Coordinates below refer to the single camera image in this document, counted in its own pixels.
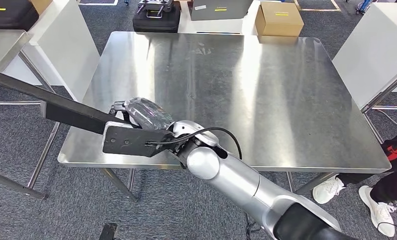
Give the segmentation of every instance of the yellow label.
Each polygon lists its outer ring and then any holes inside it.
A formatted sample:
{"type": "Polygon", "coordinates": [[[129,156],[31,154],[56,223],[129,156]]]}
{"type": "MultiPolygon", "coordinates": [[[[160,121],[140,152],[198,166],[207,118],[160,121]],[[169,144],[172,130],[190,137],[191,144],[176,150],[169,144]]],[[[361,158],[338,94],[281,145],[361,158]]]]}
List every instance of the yellow label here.
{"type": "Polygon", "coordinates": [[[276,16],[288,16],[289,13],[288,12],[279,12],[279,11],[277,11],[277,12],[275,12],[275,15],[276,16]]]}

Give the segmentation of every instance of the black toolbox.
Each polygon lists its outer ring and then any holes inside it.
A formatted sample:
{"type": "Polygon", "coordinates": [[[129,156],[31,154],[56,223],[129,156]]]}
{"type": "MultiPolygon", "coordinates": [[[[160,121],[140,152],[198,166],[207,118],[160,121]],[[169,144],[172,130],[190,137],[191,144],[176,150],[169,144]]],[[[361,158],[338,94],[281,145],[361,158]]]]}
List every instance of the black toolbox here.
{"type": "Polygon", "coordinates": [[[0,0],[0,29],[28,31],[39,15],[29,0],[0,0]]]}
{"type": "Polygon", "coordinates": [[[181,6],[175,1],[170,12],[162,12],[161,18],[153,18],[152,12],[146,10],[136,14],[132,18],[132,26],[135,32],[152,33],[177,33],[180,24],[181,6]]]}

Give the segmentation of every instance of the black cable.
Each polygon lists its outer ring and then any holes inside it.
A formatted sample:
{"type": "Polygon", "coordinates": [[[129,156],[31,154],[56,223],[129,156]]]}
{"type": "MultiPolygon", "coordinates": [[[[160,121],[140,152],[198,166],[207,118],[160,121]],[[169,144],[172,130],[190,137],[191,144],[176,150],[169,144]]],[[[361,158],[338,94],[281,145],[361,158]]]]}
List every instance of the black cable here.
{"type": "Polygon", "coordinates": [[[218,127],[218,126],[203,128],[203,129],[198,130],[198,131],[196,131],[194,133],[188,134],[186,136],[177,138],[177,139],[172,140],[172,141],[148,141],[147,144],[156,144],[156,145],[176,144],[176,143],[182,142],[184,140],[187,140],[189,138],[192,138],[192,137],[194,137],[197,134],[201,134],[201,133],[204,133],[204,132],[207,132],[207,131],[212,131],[212,130],[219,130],[219,131],[227,133],[234,140],[235,145],[237,146],[238,158],[239,159],[243,158],[243,154],[241,153],[240,144],[239,144],[236,136],[234,136],[234,134],[232,132],[228,131],[227,129],[225,129],[223,127],[218,127]]]}
{"type": "Polygon", "coordinates": [[[397,227],[396,224],[393,224],[393,223],[390,223],[390,222],[386,222],[386,221],[382,221],[382,222],[378,223],[378,225],[376,226],[376,229],[378,230],[378,232],[380,232],[380,230],[378,229],[378,228],[380,228],[380,224],[390,224],[390,225],[393,225],[393,226],[397,227]]]}
{"type": "MultiPolygon", "coordinates": [[[[201,134],[201,133],[204,133],[204,132],[207,132],[207,131],[212,131],[212,130],[219,130],[219,131],[227,133],[232,138],[232,140],[234,140],[235,145],[237,146],[238,158],[240,160],[243,159],[243,154],[241,152],[240,143],[238,142],[236,136],[232,132],[230,132],[229,130],[227,130],[227,129],[223,128],[223,127],[217,127],[217,126],[203,128],[203,129],[200,129],[200,130],[198,130],[198,131],[196,131],[194,133],[188,134],[186,136],[177,138],[177,139],[172,140],[172,141],[149,141],[149,142],[147,142],[147,144],[155,144],[155,145],[176,144],[176,143],[182,142],[184,140],[187,140],[189,138],[192,138],[192,137],[194,137],[197,134],[201,134]]],[[[251,240],[250,239],[250,233],[256,233],[256,232],[260,231],[262,228],[260,227],[258,229],[252,229],[253,226],[256,224],[256,222],[250,223],[249,215],[246,212],[244,212],[244,216],[245,216],[245,239],[246,240],[251,240]]]]}

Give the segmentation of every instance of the stainless steel table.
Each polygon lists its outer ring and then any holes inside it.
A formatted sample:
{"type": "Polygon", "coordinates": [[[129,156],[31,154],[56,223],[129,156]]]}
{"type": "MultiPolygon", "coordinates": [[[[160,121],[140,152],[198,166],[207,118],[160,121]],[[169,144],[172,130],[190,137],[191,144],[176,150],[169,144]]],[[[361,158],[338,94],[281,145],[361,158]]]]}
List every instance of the stainless steel table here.
{"type": "MultiPolygon", "coordinates": [[[[26,66],[32,71],[39,82],[47,90],[54,92],[49,83],[43,78],[40,72],[35,68],[29,58],[25,55],[23,47],[28,43],[30,37],[24,30],[0,30],[0,72],[3,72],[10,64],[10,62],[19,56],[26,66]]],[[[39,101],[0,101],[0,105],[39,105],[39,101]]],[[[19,184],[3,175],[0,174],[0,183],[12,188],[21,193],[25,193],[37,199],[44,199],[46,195],[44,193],[34,190],[34,185],[37,181],[38,175],[40,174],[41,168],[43,167],[46,156],[50,150],[50,146],[55,138],[59,123],[54,124],[51,130],[50,136],[45,144],[45,147],[38,160],[36,168],[26,186],[19,184]]]]}
{"type": "MultiPolygon", "coordinates": [[[[311,37],[113,32],[83,103],[108,112],[144,97],[175,120],[223,127],[259,171],[382,173],[391,168],[323,45],[311,37]]],[[[237,153],[233,141],[215,132],[237,153]]],[[[102,136],[69,130],[58,161],[72,167],[179,168],[152,158],[105,154],[102,136]]]]}

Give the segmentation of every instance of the cardboard box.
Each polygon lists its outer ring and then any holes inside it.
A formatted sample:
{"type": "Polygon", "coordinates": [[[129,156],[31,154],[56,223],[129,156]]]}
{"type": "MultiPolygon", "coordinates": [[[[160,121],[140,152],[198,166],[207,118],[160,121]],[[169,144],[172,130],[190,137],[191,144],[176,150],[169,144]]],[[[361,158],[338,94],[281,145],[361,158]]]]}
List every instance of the cardboard box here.
{"type": "Polygon", "coordinates": [[[298,37],[304,23],[294,3],[263,1],[255,25],[259,36],[298,37]]]}
{"type": "Polygon", "coordinates": [[[41,15],[46,8],[53,2],[53,0],[30,0],[36,11],[41,15]]]}

